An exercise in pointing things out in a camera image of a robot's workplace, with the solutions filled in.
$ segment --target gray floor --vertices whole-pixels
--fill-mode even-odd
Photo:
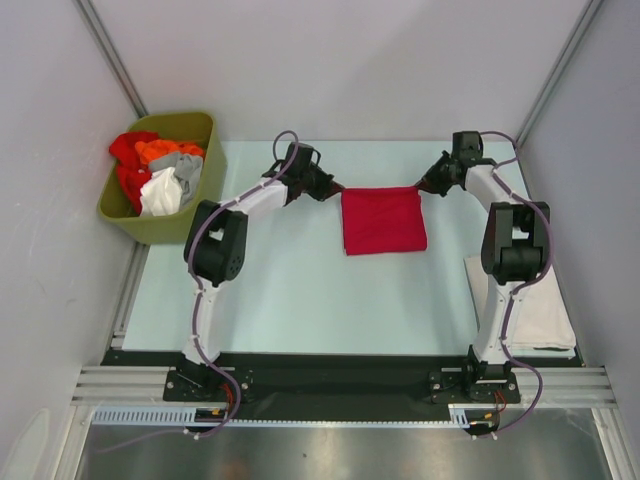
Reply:
[[[168,434],[92,452],[150,431],[92,427],[78,479],[611,478],[588,410],[534,412],[498,441],[460,430],[233,427],[198,442]]]

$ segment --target green bin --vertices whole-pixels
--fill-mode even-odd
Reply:
[[[140,243],[184,243],[191,221],[202,200],[220,200],[227,161],[218,139],[214,119],[204,112],[149,115],[134,123],[130,132],[156,132],[160,138],[194,142],[206,149],[202,176],[195,198],[173,215],[139,217],[125,196],[115,172],[115,163],[102,190],[98,212],[105,221],[117,225]]]

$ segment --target white wall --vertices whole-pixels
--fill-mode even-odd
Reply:
[[[42,473],[132,246],[96,203],[106,148],[134,115],[71,1],[2,2],[0,26],[0,470],[46,407]]]
[[[640,446],[640,2],[605,2],[524,150],[571,319]]]
[[[515,134],[586,0],[95,0],[152,112],[224,139]]]

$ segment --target white tabletop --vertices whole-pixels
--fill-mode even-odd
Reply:
[[[451,147],[450,142],[310,143],[322,153],[322,168],[346,187],[412,185]],[[225,198],[254,185],[272,163],[271,142],[223,147],[229,164]],[[507,143],[486,143],[485,156],[506,160],[513,150]],[[504,167],[502,175],[524,193],[518,165]],[[357,257],[344,253],[339,196],[324,203],[304,196],[250,222],[246,261],[230,287],[219,332],[223,350],[466,354],[477,322],[464,258],[480,252],[487,215],[459,187],[446,198],[423,194],[422,212],[425,252]],[[182,251],[180,245],[150,248],[123,349],[184,347],[195,285]]]

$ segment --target cloth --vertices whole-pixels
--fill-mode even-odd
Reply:
[[[346,188],[342,233],[347,255],[426,250],[416,187]]]
[[[204,150],[195,143],[174,142],[173,140],[139,141],[135,144],[136,152],[140,155],[140,163],[148,165],[160,157],[171,152],[188,153],[204,158]]]
[[[151,180],[140,190],[140,216],[173,215],[180,210],[182,188],[174,176],[174,170],[174,167],[169,167],[151,174]]]
[[[489,277],[482,269],[479,256],[465,258],[464,263],[480,322],[487,302]],[[571,350],[576,346],[576,336],[553,267],[542,281],[529,287],[522,300],[517,322],[512,348]]]
[[[180,208],[187,205],[196,196],[200,175],[202,174],[202,157],[188,153],[171,152],[149,164],[151,172],[174,167],[174,175],[182,188]]]
[[[140,164],[140,156],[136,152],[137,142],[152,142],[157,140],[158,134],[155,132],[128,132],[118,135],[109,147],[109,153],[118,159],[120,165],[130,170],[143,168]]]
[[[109,146],[109,153],[116,157],[116,175],[122,191],[127,196],[135,212],[140,215],[140,188],[151,179],[151,174],[140,164],[136,152],[136,142],[152,142],[158,139],[155,132],[128,132],[118,135]]]

